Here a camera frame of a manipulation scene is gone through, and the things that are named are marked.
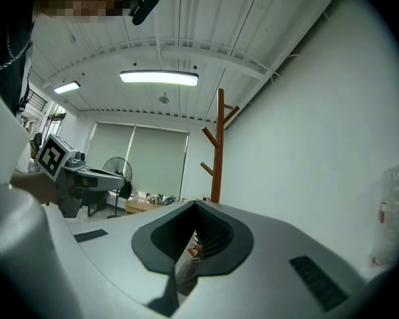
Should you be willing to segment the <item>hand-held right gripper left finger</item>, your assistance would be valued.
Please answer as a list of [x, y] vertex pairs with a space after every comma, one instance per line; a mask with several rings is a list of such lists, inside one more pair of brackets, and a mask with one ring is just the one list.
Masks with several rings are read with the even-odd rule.
[[68, 220], [73, 235], [81, 235], [102, 229], [105, 235], [84, 240], [79, 243], [83, 252], [93, 265], [123, 295], [133, 300], [145, 312], [131, 314], [131, 318], [167, 318], [150, 308], [149, 303], [163, 297], [167, 275], [150, 272], [144, 267], [132, 249], [132, 236], [143, 225], [179, 209], [184, 205], [192, 205], [191, 201], [173, 203], [169, 206], [150, 210], [135, 215], [126, 215], [115, 219], [91, 221]]

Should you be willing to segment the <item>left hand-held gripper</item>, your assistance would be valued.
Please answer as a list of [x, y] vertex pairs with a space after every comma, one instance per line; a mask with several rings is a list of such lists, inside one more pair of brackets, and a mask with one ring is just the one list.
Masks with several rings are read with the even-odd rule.
[[57, 205], [65, 218], [75, 218], [82, 207], [82, 191], [122, 189], [125, 179], [117, 173], [86, 166], [85, 153], [50, 134], [36, 158], [37, 165], [55, 184]]

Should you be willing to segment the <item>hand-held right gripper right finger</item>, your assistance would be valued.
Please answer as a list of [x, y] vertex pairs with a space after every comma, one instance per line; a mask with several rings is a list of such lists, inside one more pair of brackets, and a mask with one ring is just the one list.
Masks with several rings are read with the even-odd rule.
[[173, 318], [331, 318], [290, 261], [309, 257], [351, 299], [365, 283], [342, 257], [295, 226], [231, 207], [217, 209], [246, 224], [250, 255], [232, 273], [203, 276]]

